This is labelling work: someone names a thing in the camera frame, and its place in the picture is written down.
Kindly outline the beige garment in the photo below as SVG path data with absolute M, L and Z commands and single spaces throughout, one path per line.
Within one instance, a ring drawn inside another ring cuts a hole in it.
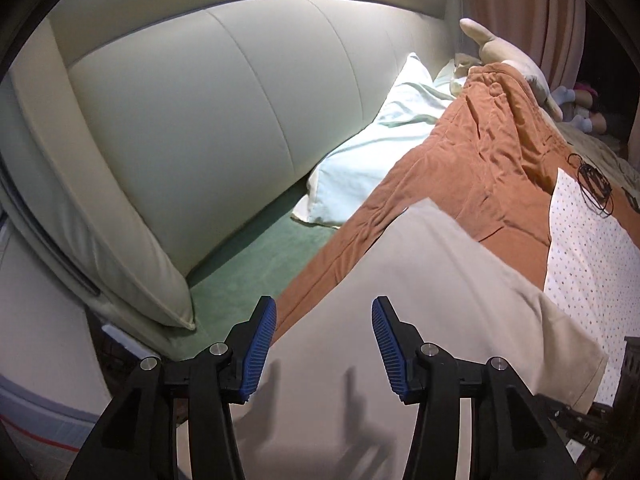
M 575 479 L 539 400 L 585 411 L 605 363 L 422 200 L 274 343 L 232 428 L 249 479 Z

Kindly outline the green bed sheet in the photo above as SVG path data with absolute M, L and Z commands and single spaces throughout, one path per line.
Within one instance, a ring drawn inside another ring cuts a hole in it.
M 259 297 L 276 298 L 334 234 L 292 218 L 306 194 L 299 180 L 215 248 L 188 276 L 196 331 L 180 340 L 186 356 L 222 341 Z

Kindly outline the beige plush toy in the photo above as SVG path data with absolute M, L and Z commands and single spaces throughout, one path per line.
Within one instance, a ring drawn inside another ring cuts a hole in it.
M 470 18 L 462 18 L 459 24 L 465 36 L 477 44 L 478 57 L 484 64 L 502 63 L 515 68 L 529 84 L 538 105 L 555 122 L 563 119 L 563 112 L 552 98 L 546 76 L 525 52 Z

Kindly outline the doll with white socks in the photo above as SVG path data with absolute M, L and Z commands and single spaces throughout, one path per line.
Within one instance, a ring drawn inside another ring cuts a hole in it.
M 608 124 L 604 115 L 597 111 L 597 95 L 593 91 L 559 86 L 551 96 L 561 109 L 562 122 L 583 133 L 599 136 L 606 133 Z

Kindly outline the white small-dot quilt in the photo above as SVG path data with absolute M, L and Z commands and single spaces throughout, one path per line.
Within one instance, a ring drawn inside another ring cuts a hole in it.
M 563 170 L 556 175 L 549 228 L 544 293 L 608 356 L 596 400 L 611 404 L 625 338 L 639 335 L 639 248 Z

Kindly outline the pink curtain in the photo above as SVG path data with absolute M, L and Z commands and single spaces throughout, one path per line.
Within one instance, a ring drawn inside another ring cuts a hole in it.
M 552 89 L 573 87 L 586 28 L 585 0 L 463 0 L 465 15 L 524 51 Z

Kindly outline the olive beige bedspread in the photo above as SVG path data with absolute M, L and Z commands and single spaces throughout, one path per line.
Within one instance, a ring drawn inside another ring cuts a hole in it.
M 625 159 L 618 157 L 605 143 L 583 133 L 566 122 L 557 122 L 561 136 L 570 149 L 582 156 L 585 162 L 597 167 L 612 184 L 640 200 L 640 174 Z

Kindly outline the rust orange blanket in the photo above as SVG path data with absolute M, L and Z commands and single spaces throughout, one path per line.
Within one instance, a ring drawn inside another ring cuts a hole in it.
M 411 205 L 429 198 L 508 266 L 544 286 L 556 175 L 577 155 L 513 67 L 474 67 L 430 136 L 408 151 L 277 299 L 276 335 L 309 313 Z

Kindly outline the light green pillow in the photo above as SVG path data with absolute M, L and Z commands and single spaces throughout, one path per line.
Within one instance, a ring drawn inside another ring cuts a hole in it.
M 306 224 L 339 228 L 408 151 L 423 143 L 460 93 L 476 58 L 458 53 L 433 76 L 410 53 L 372 120 L 322 158 L 292 210 Z

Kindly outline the cream padded headboard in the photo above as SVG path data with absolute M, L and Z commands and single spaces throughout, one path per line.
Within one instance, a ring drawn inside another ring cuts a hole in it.
M 189 276 L 363 129 L 463 0 L 1 0 L 1 203 L 87 307 L 169 359 Z

